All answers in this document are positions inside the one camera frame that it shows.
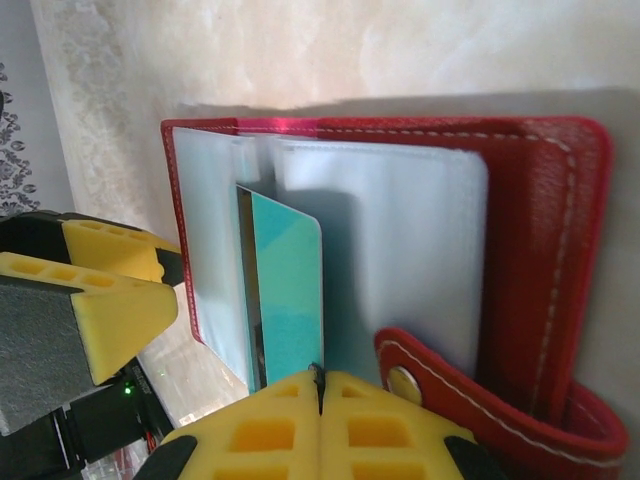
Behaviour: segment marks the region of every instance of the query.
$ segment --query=red wallet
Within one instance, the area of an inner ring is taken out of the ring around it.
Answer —
[[[406,332],[384,329],[375,339],[383,381],[392,367],[407,369],[423,392],[424,407],[471,429],[513,479],[617,477],[626,430],[572,380],[612,169],[612,145],[600,125],[575,117],[163,122],[197,338],[174,127],[479,152],[489,170],[489,198],[476,378],[465,377]]]

